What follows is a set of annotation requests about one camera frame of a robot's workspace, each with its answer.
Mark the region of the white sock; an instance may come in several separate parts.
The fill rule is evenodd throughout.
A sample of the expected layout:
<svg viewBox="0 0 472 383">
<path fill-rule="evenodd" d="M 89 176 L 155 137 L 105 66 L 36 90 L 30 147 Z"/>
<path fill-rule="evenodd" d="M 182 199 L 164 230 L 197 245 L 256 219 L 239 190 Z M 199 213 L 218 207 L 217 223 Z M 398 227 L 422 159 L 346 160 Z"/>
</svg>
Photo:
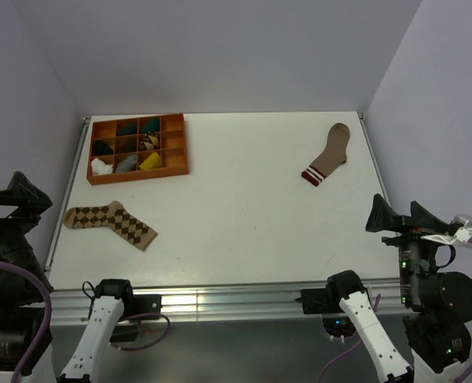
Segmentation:
<svg viewBox="0 0 472 383">
<path fill-rule="evenodd" d="M 106 176 L 113 173 L 113 165 L 107 164 L 98 158 L 91 160 L 90 167 L 93 176 Z"/>
</svg>

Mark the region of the black sock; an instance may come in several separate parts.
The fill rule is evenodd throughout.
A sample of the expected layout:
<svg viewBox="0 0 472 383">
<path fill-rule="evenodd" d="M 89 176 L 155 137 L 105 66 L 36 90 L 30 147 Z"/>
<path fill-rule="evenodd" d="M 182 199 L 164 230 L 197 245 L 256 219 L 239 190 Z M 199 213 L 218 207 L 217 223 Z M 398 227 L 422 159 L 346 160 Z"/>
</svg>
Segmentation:
<svg viewBox="0 0 472 383">
<path fill-rule="evenodd" d="M 103 140 L 95 140 L 92 144 L 92 156 L 111 156 L 113 149 Z"/>
</svg>

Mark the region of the grey sock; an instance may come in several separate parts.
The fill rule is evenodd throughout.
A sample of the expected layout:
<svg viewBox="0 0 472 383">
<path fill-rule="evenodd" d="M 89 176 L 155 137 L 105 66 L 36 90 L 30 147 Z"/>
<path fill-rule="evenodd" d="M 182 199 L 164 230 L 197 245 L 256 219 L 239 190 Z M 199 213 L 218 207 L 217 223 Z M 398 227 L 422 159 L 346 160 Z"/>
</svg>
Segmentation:
<svg viewBox="0 0 472 383">
<path fill-rule="evenodd" d="M 132 154 L 117 163 L 116 173 L 133 172 L 137 170 L 137 154 Z"/>
</svg>

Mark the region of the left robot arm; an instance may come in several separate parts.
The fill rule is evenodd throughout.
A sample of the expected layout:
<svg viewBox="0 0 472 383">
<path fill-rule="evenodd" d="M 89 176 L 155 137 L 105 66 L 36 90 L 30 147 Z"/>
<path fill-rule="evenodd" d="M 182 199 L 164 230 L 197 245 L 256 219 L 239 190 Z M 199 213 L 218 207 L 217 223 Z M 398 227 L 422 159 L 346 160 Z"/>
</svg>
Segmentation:
<svg viewBox="0 0 472 383">
<path fill-rule="evenodd" d="M 60 374 L 54 372 L 54 289 L 26 240 L 51 205 L 21 172 L 0 191 L 0 382 L 96 382 L 113 330 L 136 308 L 129 280 L 102 280 L 73 356 Z"/>
</svg>

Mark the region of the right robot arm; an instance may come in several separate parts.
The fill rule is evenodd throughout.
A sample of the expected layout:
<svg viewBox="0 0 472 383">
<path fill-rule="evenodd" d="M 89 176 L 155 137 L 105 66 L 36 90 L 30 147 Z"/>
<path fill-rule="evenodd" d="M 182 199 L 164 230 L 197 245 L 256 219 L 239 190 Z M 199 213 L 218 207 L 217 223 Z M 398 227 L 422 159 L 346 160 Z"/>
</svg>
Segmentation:
<svg viewBox="0 0 472 383">
<path fill-rule="evenodd" d="M 395 212 L 379 194 L 373 198 L 365 229 L 392 232 L 383 243 L 399 252 L 400 300 L 412 314 L 403 317 L 413 361 L 395 347 L 378 319 L 367 288 L 353 270 L 327 280 L 326 302 L 349 318 L 381 382 L 463 382 L 472 374 L 472 278 L 445 271 L 436 262 L 440 247 L 456 258 L 457 247 L 472 248 L 472 215 L 446 223 L 419 203 L 409 215 Z"/>
</svg>

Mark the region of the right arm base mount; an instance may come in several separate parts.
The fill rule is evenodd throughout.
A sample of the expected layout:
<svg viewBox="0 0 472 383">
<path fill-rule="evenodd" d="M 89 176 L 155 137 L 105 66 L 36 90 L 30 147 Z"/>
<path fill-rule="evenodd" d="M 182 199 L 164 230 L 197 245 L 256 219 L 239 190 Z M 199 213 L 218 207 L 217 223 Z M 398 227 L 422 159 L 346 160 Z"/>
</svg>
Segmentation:
<svg viewBox="0 0 472 383">
<path fill-rule="evenodd" d="M 356 335 L 354 324 L 335 302 L 328 288 L 302 289 L 294 301 L 302 306 L 303 314 L 321 317 L 324 331 L 331 342 L 345 342 Z"/>
</svg>

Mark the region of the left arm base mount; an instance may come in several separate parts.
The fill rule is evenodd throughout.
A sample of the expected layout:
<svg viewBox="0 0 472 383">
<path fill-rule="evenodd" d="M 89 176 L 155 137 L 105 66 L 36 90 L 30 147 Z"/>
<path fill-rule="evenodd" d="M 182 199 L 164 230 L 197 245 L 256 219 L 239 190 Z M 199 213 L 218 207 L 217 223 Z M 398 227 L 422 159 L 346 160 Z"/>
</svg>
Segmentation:
<svg viewBox="0 0 472 383">
<path fill-rule="evenodd" d="M 146 314 L 146 317 L 133 319 L 125 324 L 117 324 L 109 341 L 112 343 L 134 342 L 140 333 L 144 320 L 158 320 L 160 318 L 161 301 L 160 294 L 135 295 L 133 304 L 122 314 L 122 317 L 126 318 L 137 314 Z"/>
</svg>

